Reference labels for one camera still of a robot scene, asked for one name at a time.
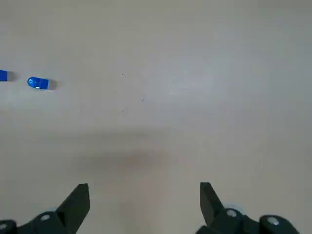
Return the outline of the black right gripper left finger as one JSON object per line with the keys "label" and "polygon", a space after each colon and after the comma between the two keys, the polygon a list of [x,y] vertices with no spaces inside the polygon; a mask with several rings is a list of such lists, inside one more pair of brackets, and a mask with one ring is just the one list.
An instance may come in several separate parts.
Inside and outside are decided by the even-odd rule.
{"label": "black right gripper left finger", "polygon": [[54,211],[46,211],[18,226],[12,219],[0,221],[2,234],[75,234],[90,211],[89,186],[75,187]]}

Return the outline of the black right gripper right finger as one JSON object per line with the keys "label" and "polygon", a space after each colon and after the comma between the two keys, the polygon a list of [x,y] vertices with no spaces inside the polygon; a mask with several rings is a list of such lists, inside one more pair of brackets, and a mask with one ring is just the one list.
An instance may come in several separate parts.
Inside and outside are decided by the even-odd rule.
{"label": "black right gripper right finger", "polygon": [[287,219],[263,215],[258,221],[234,208],[226,208],[209,182],[200,183],[200,208],[205,225],[196,234],[299,234]]}

